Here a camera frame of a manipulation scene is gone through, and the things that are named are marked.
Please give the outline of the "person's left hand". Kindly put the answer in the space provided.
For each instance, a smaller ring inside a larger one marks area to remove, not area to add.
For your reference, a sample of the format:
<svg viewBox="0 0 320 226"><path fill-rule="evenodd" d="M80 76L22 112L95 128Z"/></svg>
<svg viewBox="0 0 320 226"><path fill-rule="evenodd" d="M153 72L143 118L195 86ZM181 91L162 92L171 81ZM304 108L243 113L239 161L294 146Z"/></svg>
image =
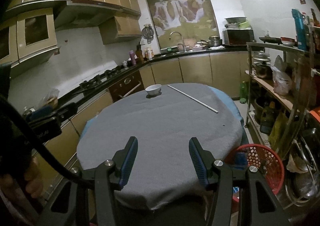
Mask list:
<svg viewBox="0 0 320 226"><path fill-rule="evenodd" d="M24 175L24 182L26 183L25 191L31 198L37 199L41 196L43 179L39 169L39 162L35 156L32 158L29 169ZM23 191L16 185L10 175L1 178L1 190L8 199L24 198Z"/></svg>

